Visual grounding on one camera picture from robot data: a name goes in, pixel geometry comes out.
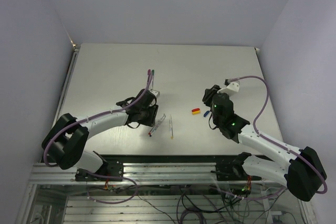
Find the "green marker pen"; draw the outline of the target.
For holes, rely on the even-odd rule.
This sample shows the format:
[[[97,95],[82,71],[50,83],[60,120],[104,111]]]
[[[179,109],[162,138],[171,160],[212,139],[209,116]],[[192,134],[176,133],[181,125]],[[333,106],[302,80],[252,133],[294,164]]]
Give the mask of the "green marker pen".
[[[151,89],[154,89],[154,77],[155,77],[155,73],[154,75],[152,75]]]

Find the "purple marker pen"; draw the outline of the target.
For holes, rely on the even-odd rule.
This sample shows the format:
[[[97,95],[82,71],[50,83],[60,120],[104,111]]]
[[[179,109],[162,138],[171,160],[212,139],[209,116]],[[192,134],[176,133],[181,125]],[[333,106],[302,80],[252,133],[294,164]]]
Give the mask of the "purple marker pen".
[[[149,86],[150,84],[150,80],[151,80],[151,74],[149,76],[147,76],[147,81],[146,81],[146,86]]]

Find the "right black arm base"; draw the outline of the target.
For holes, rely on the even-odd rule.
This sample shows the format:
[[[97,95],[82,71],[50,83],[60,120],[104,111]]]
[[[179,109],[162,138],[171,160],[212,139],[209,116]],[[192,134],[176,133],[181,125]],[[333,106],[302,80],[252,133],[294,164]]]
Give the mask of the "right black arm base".
[[[215,168],[211,170],[217,181],[248,180],[249,175],[242,165],[251,153],[242,152],[239,155],[223,155],[215,161]]]

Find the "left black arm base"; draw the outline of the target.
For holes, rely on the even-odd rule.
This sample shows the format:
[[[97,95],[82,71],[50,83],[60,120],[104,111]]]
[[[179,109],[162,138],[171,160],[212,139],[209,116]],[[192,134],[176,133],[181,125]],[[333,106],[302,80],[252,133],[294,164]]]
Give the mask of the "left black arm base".
[[[122,181],[123,165],[118,160],[108,162],[95,151],[84,151],[75,168],[77,182]]]

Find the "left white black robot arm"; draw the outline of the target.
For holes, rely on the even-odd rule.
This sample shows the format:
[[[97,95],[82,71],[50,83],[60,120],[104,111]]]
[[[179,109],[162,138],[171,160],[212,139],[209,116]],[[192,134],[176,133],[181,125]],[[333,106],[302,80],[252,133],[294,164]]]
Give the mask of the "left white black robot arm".
[[[159,106],[156,90],[142,89],[136,97],[117,102],[106,113],[100,113],[94,119],[82,119],[63,114],[43,140],[41,146],[46,154],[63,170],[72,167],[88,170],[94,180],[102,180],[107,175],[107,161],[95,151],[85,150],[86,142],[106,130],[114,127],[137,126],[153,127]]]

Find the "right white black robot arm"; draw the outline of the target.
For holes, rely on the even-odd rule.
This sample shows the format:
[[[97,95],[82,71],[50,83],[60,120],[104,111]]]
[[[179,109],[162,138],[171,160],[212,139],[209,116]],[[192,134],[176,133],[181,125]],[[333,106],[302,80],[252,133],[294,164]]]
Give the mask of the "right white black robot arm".
[[[232,175],[239,180],[246,176],[265,178],[285,186],[296,198],[310,201],[327,178],[317,152],[308,146],[298,148],[283,143],[257,131],[248,120],[235,114],[230,95],[237,91],[232,83],[224,88],[214,85],[205,89],[202,98],[210,108],[215,128],[226,139],[267,157],[261,159],[246,152],[239,154],[233,161]]]

